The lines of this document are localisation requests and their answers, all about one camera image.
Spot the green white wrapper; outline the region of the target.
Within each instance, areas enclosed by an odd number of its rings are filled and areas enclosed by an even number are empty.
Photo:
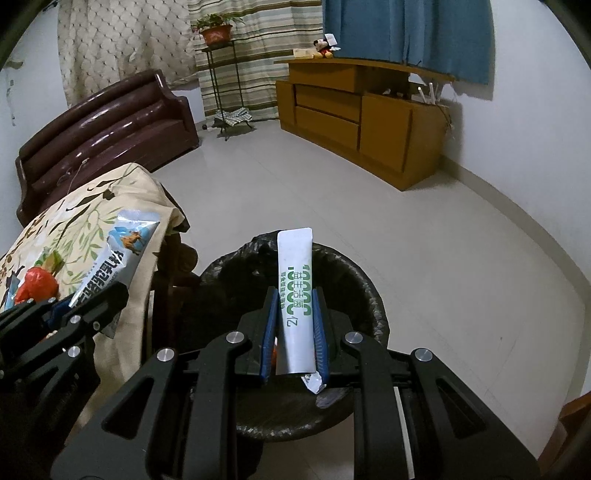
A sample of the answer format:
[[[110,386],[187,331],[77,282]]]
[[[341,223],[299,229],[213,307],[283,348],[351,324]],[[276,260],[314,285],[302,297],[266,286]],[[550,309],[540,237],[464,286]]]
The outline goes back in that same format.
[[[276,373],[300,378],[308,391],[318,395],[325,384],[318,373],[315,357],[312,239],[314,234],[310,227],[277,234],[280,326]]]

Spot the orange plastic bag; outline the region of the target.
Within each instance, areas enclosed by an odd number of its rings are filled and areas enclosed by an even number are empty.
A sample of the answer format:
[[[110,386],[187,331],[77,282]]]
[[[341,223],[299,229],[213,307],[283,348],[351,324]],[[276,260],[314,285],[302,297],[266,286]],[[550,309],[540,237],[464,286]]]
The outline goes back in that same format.
[[[18,288],[14,304],[20,304],[30,299],[42,302],[57,297],[59,285],[55,277],[47,270],[35,266],[30,268],[24,277],[24,282]]]

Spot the blue white snack bag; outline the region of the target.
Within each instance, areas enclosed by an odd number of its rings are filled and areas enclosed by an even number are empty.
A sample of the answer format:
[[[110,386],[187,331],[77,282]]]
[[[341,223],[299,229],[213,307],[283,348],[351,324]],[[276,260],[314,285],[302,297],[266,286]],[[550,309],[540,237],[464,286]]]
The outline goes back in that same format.
[[[77,307],[112,283],[130,286],[143,252],[160,223],[157,212],[121,210],[106,243],[68,306]]]

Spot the floral beige tablecloth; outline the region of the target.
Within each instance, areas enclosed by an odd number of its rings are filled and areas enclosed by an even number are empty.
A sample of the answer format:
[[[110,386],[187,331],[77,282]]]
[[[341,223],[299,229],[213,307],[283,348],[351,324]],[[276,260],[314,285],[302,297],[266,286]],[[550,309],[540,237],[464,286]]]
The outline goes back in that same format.
[[[37,215],[23,228],[7,253],[1,256],[1,308],[5,309],[11,285],[43,254],[57,252],[64,262],[56,274],[59,294],[76,291],[122,210],[155,212],[160,223],[139,260],[129,287],[129,299],[120,314],[114,336],[94,337],[94,360],[101,383],[79,415],[71,433],[77,434],[92,415],[139,369],[144,314],[157,254],[167,235],[185,220],[164,187],[143,167],[128,163],[75,189]]]

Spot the black metal plant stand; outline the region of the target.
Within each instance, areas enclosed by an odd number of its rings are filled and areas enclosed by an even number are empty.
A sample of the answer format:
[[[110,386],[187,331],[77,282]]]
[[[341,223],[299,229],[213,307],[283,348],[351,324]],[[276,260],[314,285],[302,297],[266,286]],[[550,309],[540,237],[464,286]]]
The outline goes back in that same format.
[[[229,61],[229,65],[231,65],[233,67],[233,70],[235,71],[235,84],[236,84],[236,87],[238,88],[238,99],[239,99],[239,107],[238,108],[245,107],[246,109],[249,109],[248,107],[245,106],[245,98],[243,97],[243,93],[242,93],[242,78],[240,77],[240,72],[239,72],[239,68],[238,68],[238,54],[236,53],[235,40],[230,40],[228,42],[228,44],[221,44],[221,45],[216,45],[216,46],[211,46],[211,47],[205,47],[202,50],[202,52],[206,56],[208,73],[209,73],[209,75],[211,75],[211,86],[212,86],[212,90],[213,90],[213,97],[214,97],[215,107],[216,107],[215,112],[217,110],[225,110],[225,111],[235,110],[235,109],[230,109],[230,110],[225,109],[224,98],[226,95],[231,94],[231,90],[229,87],[221,85],[221,75],[219,75],[217,73],[218,68],[222,67],[223,63],[221,60],[215,59],[215,54],[217,54],[218,51],[221,51],[224,49],[231,50],[231,60]],[[249,131],[253,130],[252,121],[250,121],[249,123],[240,123],[240,124],[235,125],[233,127],[223,127],[221,125],[221,123],[214,120],[214,115],[213,115],[213,125],[215,128],[217,128],[219,130],[219,136],[221,136],[221,138],[224,139],[224,141],[228,141],[228,139],[231,136],[235,135],[237,128],[246,127],[247,130],[249,130]]]

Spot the folded striped cloth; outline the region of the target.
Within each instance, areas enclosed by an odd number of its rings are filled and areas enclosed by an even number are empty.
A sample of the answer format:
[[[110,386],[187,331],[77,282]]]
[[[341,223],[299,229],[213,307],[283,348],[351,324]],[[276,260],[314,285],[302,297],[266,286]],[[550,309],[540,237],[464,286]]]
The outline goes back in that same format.
[[[214,114],[214,120],[221,123],[223,127],[233,127],[240,123],[249,123],[252,121],[252,114],[245,107],[240,107],[232,111],[217,110]]]

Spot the wooden tv cabinet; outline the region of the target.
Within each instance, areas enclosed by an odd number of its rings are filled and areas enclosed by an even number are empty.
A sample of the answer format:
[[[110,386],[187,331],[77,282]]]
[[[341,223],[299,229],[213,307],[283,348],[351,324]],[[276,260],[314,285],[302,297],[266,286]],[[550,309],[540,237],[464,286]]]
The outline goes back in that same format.
[[[335,153],[400,191],[434,175],[451,127],[446,106],[411,100],[410,84],[451,75],[392,62],[291,59],[276,81],[283,130]]]

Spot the dark brown leather sofa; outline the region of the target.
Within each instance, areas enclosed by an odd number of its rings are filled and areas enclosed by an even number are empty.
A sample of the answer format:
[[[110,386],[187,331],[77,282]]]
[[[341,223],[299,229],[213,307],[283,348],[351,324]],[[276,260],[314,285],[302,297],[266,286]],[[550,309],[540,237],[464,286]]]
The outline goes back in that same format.
[[[17,219],[27,226],[106,172],[127,163],[153,172],[198,145],[186,97],[171,92],[161,71],[140,72],[71,107],[20,148]]]

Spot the striped curtain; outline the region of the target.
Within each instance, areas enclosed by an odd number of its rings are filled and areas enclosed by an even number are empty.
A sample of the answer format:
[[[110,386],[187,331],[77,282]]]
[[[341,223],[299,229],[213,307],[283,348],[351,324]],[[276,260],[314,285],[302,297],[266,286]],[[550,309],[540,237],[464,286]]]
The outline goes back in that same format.
[[[254,121],[276,119],[276,81],[287,79],[288,68],[285,60],[293,56],[294,48],[311,48],[312,43],[322,37],[322,3],[320,1],[190,1],[188,3],[191,24],[205,15],[231,13],[242,17],[231,29],[231,40],[235,40],[238,54],[238,68],[242,78],[242,93],[245,106],[252,113]],[[215,101],[211,86],[211,75],[202,50],[204,38],[199,34],[195,39],[195,62],[197,78],[204,103],[204,115],[211,117],[215,112]],[[229,87],[231,94],[224,98],[225,109],[239,107],[235,71],[229,65],[231,50],[224,49],[215,54],[221,60],[221,85]]]

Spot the small box on cabinet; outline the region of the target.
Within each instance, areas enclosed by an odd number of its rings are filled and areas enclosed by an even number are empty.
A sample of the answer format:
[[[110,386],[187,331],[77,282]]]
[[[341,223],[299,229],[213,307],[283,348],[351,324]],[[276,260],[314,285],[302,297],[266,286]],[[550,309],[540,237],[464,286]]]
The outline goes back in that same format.
[[[294,59],[314,59],[318,54],[315,48],[294,48]]]

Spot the mickey mouse plush toy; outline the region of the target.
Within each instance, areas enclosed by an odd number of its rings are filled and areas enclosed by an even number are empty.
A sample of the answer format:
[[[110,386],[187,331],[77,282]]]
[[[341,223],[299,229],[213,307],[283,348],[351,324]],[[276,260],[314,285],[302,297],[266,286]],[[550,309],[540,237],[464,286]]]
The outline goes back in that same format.
[[[315,51],[312,54],[312,56],[315,59],[332,58],[334,56],[334,52],[332,52],[332,46],[329,45],[329,42],[325,39],[315,40],[314,48]]]

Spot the white wifi router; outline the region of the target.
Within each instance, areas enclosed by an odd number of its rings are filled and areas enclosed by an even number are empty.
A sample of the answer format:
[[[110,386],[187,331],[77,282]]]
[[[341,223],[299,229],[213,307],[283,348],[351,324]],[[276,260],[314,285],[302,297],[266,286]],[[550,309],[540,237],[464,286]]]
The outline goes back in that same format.
[[[411,100],[428,105],[439,105],[443,93],[443,84],[429,82],[428,84],[411,83]]]

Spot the potted green plant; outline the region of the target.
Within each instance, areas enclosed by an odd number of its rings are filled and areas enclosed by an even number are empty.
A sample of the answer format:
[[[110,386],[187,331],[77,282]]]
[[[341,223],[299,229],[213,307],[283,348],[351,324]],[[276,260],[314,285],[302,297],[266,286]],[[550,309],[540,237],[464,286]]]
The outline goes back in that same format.
[[[204,38],[207,47],[228,44],[231,40],[231,29],[236,23],[242,23],[242,17],[231,14],[212,13],[197,19],[191,24],[191,30]]]

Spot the beige patterned curtain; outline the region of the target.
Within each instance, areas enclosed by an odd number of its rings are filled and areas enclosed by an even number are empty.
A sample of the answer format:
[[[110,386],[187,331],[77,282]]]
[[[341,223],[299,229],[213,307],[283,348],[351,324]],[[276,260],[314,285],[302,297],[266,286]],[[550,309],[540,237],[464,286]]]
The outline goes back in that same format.
[[[57,39],[69,106],[145,70],[170,86],[197,73],[186,1],[60,1]]]

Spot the blue curtain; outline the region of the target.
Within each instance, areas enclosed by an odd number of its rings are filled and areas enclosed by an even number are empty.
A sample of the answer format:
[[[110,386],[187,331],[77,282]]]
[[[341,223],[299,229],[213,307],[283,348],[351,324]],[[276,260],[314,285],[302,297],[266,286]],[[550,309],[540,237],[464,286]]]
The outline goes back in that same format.
[[[342,56],[489,83],[494,34],[488,1],[329,0],[322,17]]]

